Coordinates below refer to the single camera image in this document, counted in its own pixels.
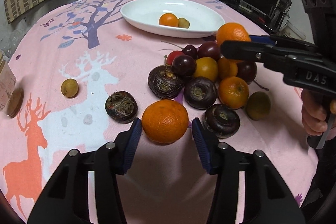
pink tablecloth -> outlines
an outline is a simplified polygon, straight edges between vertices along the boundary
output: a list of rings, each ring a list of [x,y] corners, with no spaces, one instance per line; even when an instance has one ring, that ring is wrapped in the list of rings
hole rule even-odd
[[[129,1],[80,0],[50,12],[32,27],[10,61],[25,97],[20,117],[10,120],[0,116],[0,167],[4,171],[0,187],[23,219],[70,149],[96,150],[129,128],[129,124],[118,124],[107,116],[104,104],[110,94],[117,90],[131,93],[139,105],[140,118],[145,108],[157,101],[147,86],[148,74],[163,64],[165,55],[179,49],[162,41],[182,47],[204,42],[161,37],[132,27],[119,12]],[[214,9],[226,22],[241,23],[250,34],[264,34],[217,0],[192,1]],[[61,83],[70,77],[80,84],[74,99],[60,92]],[[286,86],[281,74],[261,65],[256,80],[269,89],[271,115],[253,122],[242,110],[237,111],[241,127],[226,142],[240,151],[265,151],[300,204],[318,160],[303,134],[299,90]],[[261,88],[252,83],[250,93],[257,90]],[[190,120],[203,113],[181,97],[177,100],[187,108]],[[143,134],[132,168],[118,177],[129,224],[204,224],[215,180],[202,169],[189,129],[168,146],[156,145]],[[93,193],[91,174],[90,215],[96,223]],[[241,190],[237,221],[242,220],[243,193]]]

orange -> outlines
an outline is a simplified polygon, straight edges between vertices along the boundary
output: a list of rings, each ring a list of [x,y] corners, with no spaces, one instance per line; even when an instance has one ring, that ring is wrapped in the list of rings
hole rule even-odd
[[[216,60],[211,57],[202,57],[196,60],[196,71],[193,77],[203,76],[215,82],[218,77],[218,65]]]
[[[238,109],[243,107],[249,99],[249,86],[241,78],[228,77],[219,83],[218,95],[222,104]]]
[[[180,139],[189,125],[185,107],[174,100],[160,100],[146,108],[142,128],[154,142],[173,143]]]
[[[226,40],[236,40],[236,41],[245,41],[251,42],[248,32],[245,28],[238,23],[226,23],[219,28],[216,34],[216,40],[218,46],[222,45]],[[240,63],[240,60],[231,60],[235,63]]]
[[[170,27],[178,27],[179,19],[172,13],[166,13],[160,17],[159,24]]]
[[[237,76],[238,66],[236,63],[222,57],[218,60],[218,76],[221,80],[229,76]]]

white oval dish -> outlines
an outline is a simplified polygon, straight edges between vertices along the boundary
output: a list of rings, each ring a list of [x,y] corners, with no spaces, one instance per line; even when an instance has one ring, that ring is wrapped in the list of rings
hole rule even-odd
[[[189,0],[133,0],[126,3],[120,13],[134,27],[168,37],[208,37],[225,24],[214,10]],[[159,25],[159,18],[165,13],[184,17],[190,22],[189,29]]]

flower print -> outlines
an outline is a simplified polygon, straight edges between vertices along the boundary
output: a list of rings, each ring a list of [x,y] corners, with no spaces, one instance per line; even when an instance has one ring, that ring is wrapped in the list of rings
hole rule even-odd
[[[83,20],[84,18],[76,18],[72,23],[69,24],[68,29],[76,29],[77,27],[81,26]]]
[[[123,35],[116,35],[115,36],[117,39],[121,39],[122,41],[130,41],[132,40],[131,35],[123,34]]]

human hand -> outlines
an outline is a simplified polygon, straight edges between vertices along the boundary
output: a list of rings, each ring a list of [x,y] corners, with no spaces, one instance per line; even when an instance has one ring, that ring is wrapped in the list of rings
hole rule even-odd
[[[318,104],[313,94],[309,90],[303,90],[301,93],[302,105],[302,124],[308,135],[320,136],[328,128],[325,121],[327,118],[327,111]],[[330,103],[330,111],[336,114],[336,100],[332,100]],[[328,140],[334,138],[336,132],[329,135]]]

